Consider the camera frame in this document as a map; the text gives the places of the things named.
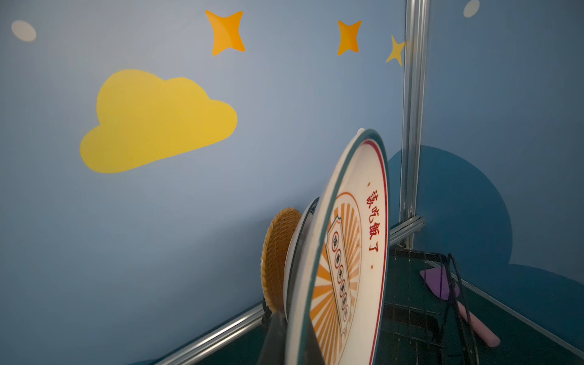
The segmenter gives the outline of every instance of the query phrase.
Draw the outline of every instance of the dish rack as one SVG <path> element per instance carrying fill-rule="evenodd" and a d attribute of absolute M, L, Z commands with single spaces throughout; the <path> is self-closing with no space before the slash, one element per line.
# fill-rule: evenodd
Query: dish rack
<path fill-rule="evenodd" d="M 425 270 L 437 265 L 445 269 L 450 292 L 446 301 L 434 296 L 425 283 Z M 479 364 L 474 332 L 461 318 L 457 301 L 470 318 L 468 304 L 462 287 L 459 298 L 454 294 L 452 268 L 460 278 L 451 254 L 397 245 L 390 249 L 376 364 Z"/>

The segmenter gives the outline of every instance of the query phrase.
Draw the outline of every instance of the woven basket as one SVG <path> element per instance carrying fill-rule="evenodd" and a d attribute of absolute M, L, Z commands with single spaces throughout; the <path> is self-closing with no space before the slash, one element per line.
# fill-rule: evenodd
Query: woven basket
<path fill-rule="evenodd" d="M 284 265 L 290 240 L 302 214 L 294 208 L 278 213 L 267 229 L 262 250 L 262 290 L 272 312 L 284 313 Z"/>

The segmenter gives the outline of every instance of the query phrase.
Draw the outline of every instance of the purple spatula head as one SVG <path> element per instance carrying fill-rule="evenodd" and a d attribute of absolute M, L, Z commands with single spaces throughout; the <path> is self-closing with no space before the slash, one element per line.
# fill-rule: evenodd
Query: purple spatula head
<path fill-rule="evenodd" d="M 428 288 L 432 290 L 436 297 L 439 297 L 442 300 L 448 300 L 450 288 L 448 288 L 448 280 L 446 279 L 446 269 L 444 266 L 422 270 L 420 271 L 420 275 L 422 275 Z M 455 297 L 458 297 L 460 294 L 460 288 L 458 288 L 456 283 L 454 283 L 454 294 Z"/>

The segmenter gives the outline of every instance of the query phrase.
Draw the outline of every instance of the sunburst pattern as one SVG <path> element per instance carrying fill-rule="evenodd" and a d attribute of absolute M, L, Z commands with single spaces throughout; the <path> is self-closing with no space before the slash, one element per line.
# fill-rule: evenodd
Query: sunburst pattern
<path fill-rule="evenodd" d="M 336 198 L 333 213 L 329 219 L 329 231 L 338 217 L 340 217 L 341 231 L 344 236 L 341 241 L 344 242 L 348 268 L 344 276 L 348 275 L 349 279 L 349 318 L 346 322 L 341 319 L 343 314 L 339 312 L 340 305 L 335 300 L 335 286 L 332 280 L 336 280 L 336 275 L 333 278 L 331 272 L 338 274 L 338 269 L 331 267 L 327 260 L 326 244 L 323 245 L 321 252 L 310 311 L 312 325 L 327 365 L 337 365 L 342 357 L 353 321 L 361 272 L 361 217 L 357 202 L 350 193 L 342 193 Z M 346 323 L 344 333 L 341 330 L 341 321 Z"/>

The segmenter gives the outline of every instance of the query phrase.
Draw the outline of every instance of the silver vertical post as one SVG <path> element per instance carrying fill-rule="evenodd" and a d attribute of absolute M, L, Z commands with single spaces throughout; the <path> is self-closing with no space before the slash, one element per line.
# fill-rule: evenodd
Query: silver vertical post
<path fill-rule="evenodd" d="M 406 6 L 404 125 L 402 130 L 402 165 L 399 193 L 399 221 L 416 215 L 418 169 L 422 144 L 422 110 L 426 72 L 426 41 L 429 0 L 408 0 Z M 413 236 L 404 240 L 413 248 Z"/>

